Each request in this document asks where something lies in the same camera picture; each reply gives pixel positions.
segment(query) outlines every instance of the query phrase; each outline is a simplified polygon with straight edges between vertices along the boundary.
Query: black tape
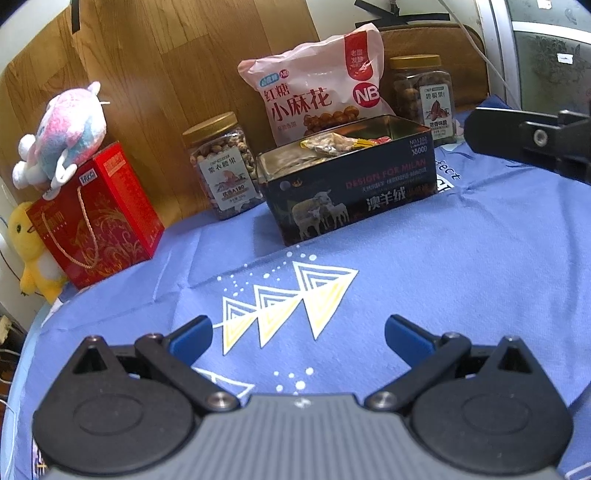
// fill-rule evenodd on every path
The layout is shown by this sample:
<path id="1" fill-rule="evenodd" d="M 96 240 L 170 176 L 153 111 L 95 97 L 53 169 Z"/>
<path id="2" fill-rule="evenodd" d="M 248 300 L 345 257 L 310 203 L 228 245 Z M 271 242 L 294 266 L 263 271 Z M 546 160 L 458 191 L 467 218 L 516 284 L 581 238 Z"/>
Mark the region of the black tape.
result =
<path id="1" fill-rule="evenodd" d="M 80 30 L 80 0 L 71 0 L 72 6 L 72 33 Z"/>

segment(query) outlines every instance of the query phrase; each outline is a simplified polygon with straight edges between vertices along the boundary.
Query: sheep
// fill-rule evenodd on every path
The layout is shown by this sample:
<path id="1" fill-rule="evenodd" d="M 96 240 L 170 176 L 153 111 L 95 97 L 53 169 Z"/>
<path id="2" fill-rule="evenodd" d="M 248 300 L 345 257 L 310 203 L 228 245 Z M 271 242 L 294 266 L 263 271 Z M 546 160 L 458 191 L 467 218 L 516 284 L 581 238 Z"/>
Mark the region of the sheep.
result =
<path id="1" fill-rule="evenodd" d="M 300 229 L 300 238 L 304 240 L 308 235 L 308 228 L 314 227 L 316 232 L 320 235 L 320 222 L 323 223 L 324 227 L 327 226 L 326 219 L 322 215 L 322 209 L 328 209 L 333 206 L 332 200 L 329 197 L 330 190 L 328 192 L 318 192 L 311 199 L 304 200 L 303 202 L 297 203 L 291 209 L 291 215 L 294 219 L 295 224 Z"/>
<path id="2" fill-rule="evenodd" d="M 349 222 L 349 212 L 347 211 L 347 207 L 344 203 L 339 203 L 338 205 L 329 207 L 329 212 L 333 222 L 335 223 L 335 228 L 337 228 L 337 219 L 340 220 L 341 226 Z"/>

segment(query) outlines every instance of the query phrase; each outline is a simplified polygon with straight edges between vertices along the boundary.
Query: open tin box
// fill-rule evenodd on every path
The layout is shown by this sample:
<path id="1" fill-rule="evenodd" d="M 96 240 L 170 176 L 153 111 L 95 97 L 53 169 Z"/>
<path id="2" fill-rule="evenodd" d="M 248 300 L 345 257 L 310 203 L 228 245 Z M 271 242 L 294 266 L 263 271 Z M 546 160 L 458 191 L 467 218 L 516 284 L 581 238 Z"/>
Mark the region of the open tin box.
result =
<path id="1" fill-rule="evenodd" d="M 392 141 L 326 157 L 298 140 L 265 152 L 256 166 L 261 189 L 286 245 L 420 200 L 437 191 L 433 137 L 428 127 L 393 115 L 360 120 L 327 132 Z"/>

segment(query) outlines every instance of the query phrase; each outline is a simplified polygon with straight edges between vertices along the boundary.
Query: plastic jar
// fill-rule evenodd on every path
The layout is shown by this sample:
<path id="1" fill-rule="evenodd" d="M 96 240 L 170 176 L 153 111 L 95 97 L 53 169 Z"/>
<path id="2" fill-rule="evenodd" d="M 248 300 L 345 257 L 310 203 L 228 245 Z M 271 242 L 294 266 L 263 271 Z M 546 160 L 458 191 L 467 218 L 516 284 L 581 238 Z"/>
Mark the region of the plastic jar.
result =
<path id="1" fill-rule="evenodd" d="M 234 112 L 195 125 L 183 133 L 183 141 L 220 220 L 264 202 L 255 159 Z"/>
<path id="2" fill-rule="evenodd" d="M 403 118 L 427 125 L 435 146 L 456 140 L 452 77 L 441 68 L 439 55 L 393 57 L 392 109 Z"/>

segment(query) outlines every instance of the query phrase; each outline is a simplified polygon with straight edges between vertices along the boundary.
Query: yellow plush toy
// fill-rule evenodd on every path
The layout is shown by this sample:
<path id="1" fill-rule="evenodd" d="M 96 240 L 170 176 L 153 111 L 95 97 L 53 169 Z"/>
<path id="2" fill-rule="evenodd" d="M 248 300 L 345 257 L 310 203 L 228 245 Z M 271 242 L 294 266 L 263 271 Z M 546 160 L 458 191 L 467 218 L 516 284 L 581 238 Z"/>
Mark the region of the yellow plush toy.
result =
<path id="1" fill-rule="evenodd" d="M 37 288 L 51 305 L 67 283 L 67 277 L 27 216 L 31 205 L 31 202 L 24 202 L 11 213 L 8 236 L 25 264 L 21 278 L 22 293 L 32 295 Z"/>

